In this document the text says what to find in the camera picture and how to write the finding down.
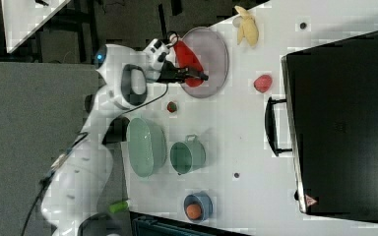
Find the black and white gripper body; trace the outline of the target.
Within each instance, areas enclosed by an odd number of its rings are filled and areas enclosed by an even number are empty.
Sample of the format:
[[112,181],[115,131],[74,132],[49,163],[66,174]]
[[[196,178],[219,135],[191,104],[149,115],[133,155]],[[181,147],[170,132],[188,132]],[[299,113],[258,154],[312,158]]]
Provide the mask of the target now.
[[170,50],[160,39],[153,39],[143,52],[146,54],[144,73],[148,82],[161,84],[184,82],[179,69],[166,59]]

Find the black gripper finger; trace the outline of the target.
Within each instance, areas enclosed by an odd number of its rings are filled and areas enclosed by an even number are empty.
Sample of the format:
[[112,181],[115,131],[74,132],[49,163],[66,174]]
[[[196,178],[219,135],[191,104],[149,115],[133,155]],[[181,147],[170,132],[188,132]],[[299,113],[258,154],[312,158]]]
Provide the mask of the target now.
[[206,74],[184,74],[183,75],[183,80],[189,80],[189,79],[194,79],[194,80],[201,80],[201,81],[207,81],[209,79],[209,76]]
[[197,70],[192,67],[177,68],[178,73],[196,73]]

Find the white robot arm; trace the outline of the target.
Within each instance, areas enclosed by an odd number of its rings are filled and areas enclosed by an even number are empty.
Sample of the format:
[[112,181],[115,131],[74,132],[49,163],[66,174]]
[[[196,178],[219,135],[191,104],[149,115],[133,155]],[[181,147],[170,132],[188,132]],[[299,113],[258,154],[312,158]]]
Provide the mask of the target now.
[[51,236],[82,236],[85,222],[97,215],[97,202],[113,168],[103,144],[110,124],[150,102],[147,84],[205,81],[199,59],[175,32],[153,39],[141,51],[105,44],[94,56],[105,81],[77,139],[51,165],[42,181],[40,212],[55,227]]

